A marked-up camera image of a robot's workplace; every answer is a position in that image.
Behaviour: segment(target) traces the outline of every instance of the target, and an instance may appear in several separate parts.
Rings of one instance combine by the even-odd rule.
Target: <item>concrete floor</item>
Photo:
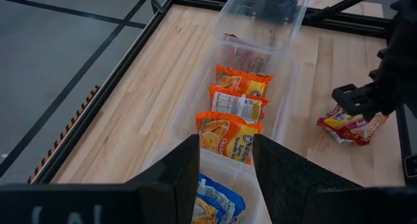
[[[27,1],[118,20],[133,9],[128,19],[138,26],[115,33],[116,23],[0,0],[0,174],[5,171],[0,183],[26,182],[90,90],[104,82],[153,15],[150,0]],[[140,1],[144,4],[136,11]],[[386,17],[394,15],[389,5],[395,0],[369,1],[382,3]]]

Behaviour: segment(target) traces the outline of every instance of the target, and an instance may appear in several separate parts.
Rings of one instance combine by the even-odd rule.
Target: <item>nutrition label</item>
[[[261,101],[215,92],[211,111],[229,113],[242,117],[246,122],[258,122]]]

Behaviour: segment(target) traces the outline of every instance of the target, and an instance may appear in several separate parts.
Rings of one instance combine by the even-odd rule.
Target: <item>floor line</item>
[[[57,7],[57,6],[47,5],[47,4],[44,4],[44,3],[37,3],[37,2],[33,2],[33,1],[28,1],[28,0],[4,0],[4,1],[8,1],[8,2],[12,2],[12,3],[18,3],[18,4],[21,4],[21,5],[26,5],[26,6],[35,7],[35,8],[41,8],[41,9],[45,9],[45,10],[51,10],[51,11],[54,11],[54,12],[61,12],[61,13],[65,13],[65,14],[81,16],[81,17],[84,17],[84,18],[90,18],[90,19],[94,19],[94,20],[106,21],[106,22],[110,22],[110,23],[116,23],[116,24],[124,23],[127,26],[140,28],[140,29],[143,29],[146,26],[143,23],[138,23],[138,22],[133,22],[133,21],[125,21],[125,20],[122,20],[122,19],[112,18],[112,17],[109,17],[109,16],[102,16],[102,15],[93,14],[93,13],[89,13],[89,12],[83,12],[83,11],[73,10],[73,9],[63,8],[63,7]]]
[[[111,44],[115,37],[122,31],[126,26],[126,23],[129,22],[136,12],[142,7],[146,0],[139,0],[133,9],[124,17],[122,23],[120,23],[111,34],[106,38],[106,40],[98,47],[98,49],[90,56],[90,58],[84,63],[84,65],[78,70],[76,75],[70,80],[70,82],[65,86],[65,88],[59,93],[56,99],[52,104],[45,110],[42,116],[35,122],[31,129],[25,134],[20,142],[13,148],[10,154],[5,158],[5,160],[0,164],[0,176],[3,176],[8,168],[16,161],[19,155],[25,150],[27,145],[33,140],[37,133],[42,129],[42,127],[47,123],[51,116],[55,113],[57,108],[62,104],[65,98],[70,94],[72,89],[78,84],[81,78],[87,73],[90,67],[94,62],[101,56],[101,54],[106,50],[106,48]]]

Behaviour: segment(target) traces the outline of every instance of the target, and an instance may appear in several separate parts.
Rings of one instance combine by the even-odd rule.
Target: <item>black metal frame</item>
[[[152,20],[148,23],[146,28],[144,28],[139,38],[123,57],[109,79],[103,84],[99,93],[91,101],[89,107],[80,117],[78,123],[76,123],[76,127],[68,133],[67,137],[63,140],[60,149],[55,152],[50,162],[46,164],[45,168],[39,173],[34,182],[48,183],[52,180],[172,5],[184,5],[220,11],[226,2],[227,0],[165,0],[163,5],[155,5],[155,1],[153,1],[152,8],[155,10],[155,15]],[[324,18],[320,16],[311,16],[312,14],[319,14],[322,11],[323,10],[308,8],[302,25],[375,38],[388,38],[389,36],[388,32],[392,23],[391,20],[341,12],[327,14]],[[410,156],[410,141],[403,108],[397,110],[397,123],[399,128],[401,155],[404,160],[407,156]]]

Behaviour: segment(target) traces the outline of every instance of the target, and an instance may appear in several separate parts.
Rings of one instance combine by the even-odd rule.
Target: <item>blue package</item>
[[[197,197],[216,209],[217,224],[232,223],[245,210],[243,198],[229,188],[202,174],[198,183]]]

